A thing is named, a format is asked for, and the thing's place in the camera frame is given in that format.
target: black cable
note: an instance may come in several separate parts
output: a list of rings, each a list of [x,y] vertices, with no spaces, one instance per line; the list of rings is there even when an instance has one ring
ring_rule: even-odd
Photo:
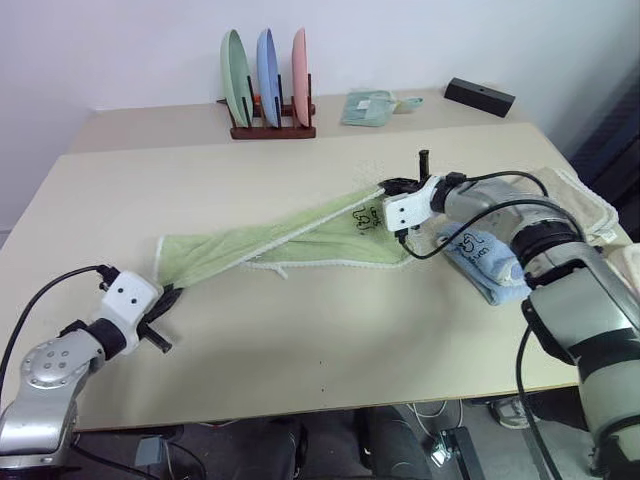
[[[7,373],[7,368],[9,367],[9,358],[11,357],[11,352],[13,351],[13,347],[16,344],[18,335],[20,335],[20,330],[22,330],[22,327],[24,326],[24,323],[26,322],[27,317],[29,316],[29,313],[31,313],[31,310],[33,309],[33,306],[36,304],[36,302],[40,300],[40,297],[42,297],[45,293],[47,293],[52,287],[56,286],[58,283],[68,278],[71,278],[75,275],[79,275],[81,273],[94,272],[94,271],[97,272],[103,267],[104,267],[103,265],[92,265],[90,267],[79,268],[77,270],[72,270],[70,272],[67,272],[64,275],[60,275],[59,277],[54,278],[49,283],[47,283],[44,287],[42,287],[38,291],[38,293],[36,293],[31,298],[31,300],[29,300],[29,303],[27,303],[27,306],[24,307],[24,310],[22,311],[20,318],[18,318],[18,322],[16,323],[16,326],[13,328],[11,337],[7,342],[7,347],[4,350],[4,355],[2,356],[2,363],[0,364],[0,401],[2,399],[2,387],[4,385],[4,377]]]
[[[116,470],[121,470],[123,472],[127,472],[131,475],[136,475],[141,478],[148,478],[151,480],[160,480],[159,477],[155,475],[151,475],[150,473],[145,473],[142,470],[137,470],[135,468],[127,467],[126,465],[122,465],[121,463],[114,462],[113,460],[107,460],[106,458],[99,457],[84,448],[79,447],[78,445],[71,445],[70,448],[78,452],[78,454],[82,455],[89,460],[92,460],[97,463],[101,463],[102,465],[106,465],[107,467],[114,468]]]
[[[533,183],[538,185],[538,187],[540,187],[540,190],[542,190],[542,194],[545,197],[549,196],[549,191],[547,190],[547,187],[544,186],[544,183],[542,183],[540,180],[538,180],[537,177],[531,175],[530,173],[521,172],[519,170],[504,170],[502,172],[488,173],[486,175],[479,175],[477,177],[467,177],[467,179],[465,181],[467,181],[467,182],[477,182],[477,181],[480,181],[480,180],[487,180],[489,178],[506,177],[506,176],[516,176],[516,177],[528,178]]]
[[[527,327],[524,331],[524,335],[522,336],[522,340],[520,341],[520,346],[518,347],[518,356],[516,357],[516,384],[518,385],[518,397],[520,397],[520,403],[522,403],[522,408],[524,409],[524,414],[527,417],[527,422],[529,423],[529,428],[531,429],[531,433],[533,434],[533,438],[538,445],[538,449],[542,454],[542,458],[544,458],[547,467],[549,467],[549,471],[551,472],[551,476],[554,480],[562,480],[560,476],[560,472],[558,471],[558,467],[556,467],[553,458],[551,458],[551,454],[549,453],[549,449],[547,445],[544,443],[542,439],[542,435],[540,435],[540,430],[538,429],[538,425],[536,425],[535,420],[533,419],[533,414],[529,409],[529,405],[527,404],[527,398],[524,393],[524,386],[522,384],[522,357],[524,356],[524,350],[527,346],[527,340],[529,340],[529,335],[531,335],[531,327]]]
[[[207,467],[204,466],[204,463],[202,463],[202,460],[200,460],[195,453],[193,453],[188,448],[183,447],[182,445],[178,445],[177,443],[169,442],[169,445],[172,446],[172,447],[177,448],[178,450],[182,450],[184,453],[186,453],[191,458],[193,458],[196,461],[196,463],[198,464],[198,466],[200,467],[200,473],[202,473],[203,480],[207,479]]]
[[[557,212],[562,213],[569,219],[569,221],[573,225],[573,228],[576,229],[576,232],[578,233],[580,240],[583,242],[585,241],[585,236],[584,236],[584,232],[582,231],[582,227],[580,227],[580,224],[578,223],[578,221],[575,219],[573,215],[571,215],[568,211],[566,211],[562,207],[559,207],[555,203],[552,203],[548,200],[540,200],[535,198],[528,198],[528,199],[522,199],[522,200],[509,200],[508,202],[498,203],[496,205],[493,205],[492,207],[487,208],[486,210],[483,210],[482,212],[477,214],[475,217],[473,217],[471,220],[469,220],[467,223],[462,225],[458,230],[456,230],[449,238],[447,238],[444,242],[442,242],[438,247],[436,247],[435,249],[433,249],[432,251],[430,251],[425,255],[419,255],[409,248],[409,246],[406,244],[406,235],[399,236],[398,241],[402,245],[402,248],[404,248],[409,255],[417,258],[418,260],[426,260],[428,258],[433,257],[434,255],[437,255],[442,250],[444,250],[445,247],[449,245],[451,242],[453,242],[453,240],[458,235],[460,235],[462,232],[464,232],[467,228],[469,228],[471,225],[476,223],[481,218],[486,217],[487,215],[495,212],[496,210],[500,210],[502,208],[507,208],[507,207],[513,207],[514,205],[542,205],[544,207],[548,207],[553,210],[556,210]]]

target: white wall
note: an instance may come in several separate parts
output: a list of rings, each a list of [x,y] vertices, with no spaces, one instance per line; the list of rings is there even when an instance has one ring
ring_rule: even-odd
[[[288,71],[304,25],[316,94],[502,85],[571,153],[638,62],[639,19],[638,0],[3,0],[0,230],[91,109],[217,98],[232,27],[250,56],[272,27]]]

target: blue towel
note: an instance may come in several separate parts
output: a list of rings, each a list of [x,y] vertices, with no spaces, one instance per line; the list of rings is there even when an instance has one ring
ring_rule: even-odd
[[[438,234],[441,242],[462,226],[451,223]],[[531,289],[513,252],[487,232],[467,229],[444,249],[491,305],[522,300]]]

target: plate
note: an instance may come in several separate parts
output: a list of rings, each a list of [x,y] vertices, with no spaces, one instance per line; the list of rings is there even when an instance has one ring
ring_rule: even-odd
[[[304,28],[296,32],[293,38],[293,51],[291,52],[291,64],[293,65],[293,102],[296,106],[296,116],[302,125],[309,126],[309,81],[307,78],[307,40]]]
[[[227,105],[231,110],[238,127],[248,127],[253,118],[253,100],[247,77],[249,76],[249,64],[240,35],[235,30],[228,31],[222,39],[220,47],[220,70],[222,72],[222,87]],[[242,97],[247,99],[249,119],[247,119]]]
[[[267,121],[278,126],[278,105],[282,105],[278,88],[278,59],[273,45],[271,29],[264,30],[258,38],[258,82],[260,83],[260,99]]]

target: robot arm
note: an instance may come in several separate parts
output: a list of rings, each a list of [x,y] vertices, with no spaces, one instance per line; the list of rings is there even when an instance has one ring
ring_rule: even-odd
[[[496,208],[474,228],[510,245],[532,288],[523,314],[547,353],[578,367],[580,395],[601,461],[612,471],[640,464],[640,306],[561,209],[497,179],[462,174],[429,176],[421,152],[421,181],[383,182],[387,228],[401,243],[408,228],[444,213],[467,222]]]
[[[0,418],[0,476],[43,475],[64,466],[76,397],[87,378],[138,346],[140,322],[161,292],[132,272],[116,275],[103,285],[108,291],[93,323],[72,323],[22,360],[18,395]]]

